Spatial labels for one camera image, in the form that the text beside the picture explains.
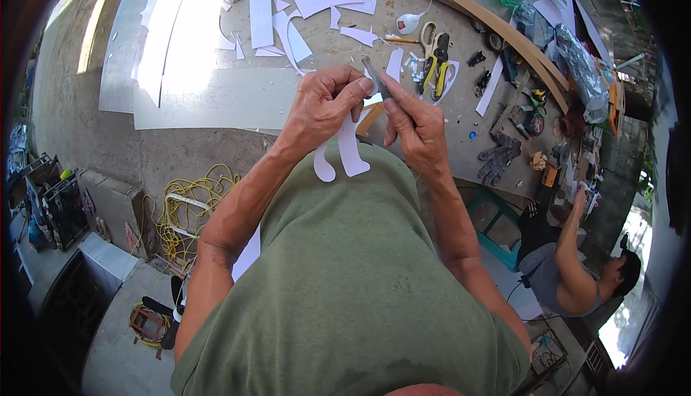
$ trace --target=gray tank top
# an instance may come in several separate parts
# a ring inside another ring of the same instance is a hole
[[[556,243],[548,243],[540,246],[531,253],[528,253],[525,258],[518,265],[518,269],[523,274],[528,274],[531,271],[535,272],[530,276],[530,288],[533,290],[535,297],[541,305],[548,307],[549,310],[561,316],[584,316],[593,312],[600,305],[600,288],[597,288],[598,294],[592,306],[585,312],[580,314],[571,314],[564,309],[557,301],[557,287],[562,283],[561,273],[559,267],[554,261],[556,253]],[[598,277],[581,264],[583,270],[587,271],[593,279],[598,280]]]

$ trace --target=gray glove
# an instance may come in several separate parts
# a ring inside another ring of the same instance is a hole
[[[482,151],[478,155],[479,160],[487,161],[478,172],[478,178],[485,186],[496,186],[499,180],[502,179],[502,174],[506,171],[506,167],[511,164],[514,158],[520,156],[521,151],[520,140],[511,138],[502,132],[492,134],[492,138],[499,146]]]

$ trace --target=green t-shirt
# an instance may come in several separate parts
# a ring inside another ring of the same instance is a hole
[[[525,347],[439,261],[415,179],[387,150],[359,144],[371,168],[346,176],[338,147],[324,183],[314,153],[261,222],[261,255],[178,361],[176,395],[383,395],[438,383],[508,395]]]

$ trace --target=green stool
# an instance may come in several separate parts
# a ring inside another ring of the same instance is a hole
[[[506,250],[499,247],[499,245],[494,243],[487,236],[489,231],[492,229],[494,224],[497,223],[499,218],[502,217],[502,215],[509,219],[511,223],[513,223],[516,226],[516,228],[518,228],[518,215],[504,200],[499,198],[499,196],[496,193],[492,192],[489,188],[485,186],[478,187],[478,195],[471,201],[470,205],[467,207],[468,213],[472,213],[484,201],[493,202],[497,206],[499,211],[497,211],[497,214],[487,224],[484,230],[480,231],[477,228],[475,229],[475,232],[478,233],[479,244],[483,246],[485,249],[487,249],[489,252],[491,252],[494,256],[496,256],[497,259],[501,261],[507,269],[509,269],[509,271],[511,271],[512,273],[518,273],[518,250],[520,249],[521,241],[519,240],[518,243],[514,245],[514,248],[511,250],[511,252],[506,252]]]

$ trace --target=curved wooden board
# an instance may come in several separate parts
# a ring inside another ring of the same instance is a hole
[[[509,23],[499,18],[494,13],[483,8],[473,0],[439,0],[444,4],[458,10],[463,14],[482,21],[486,26],[497,32],[511,45],[535,70],[536,74],[545,83],[552,97],[557,101],[563,113],[569,110],[561,90],[568,90],[569,83],[557,67],[549,61],[525,36],[520,34]]]

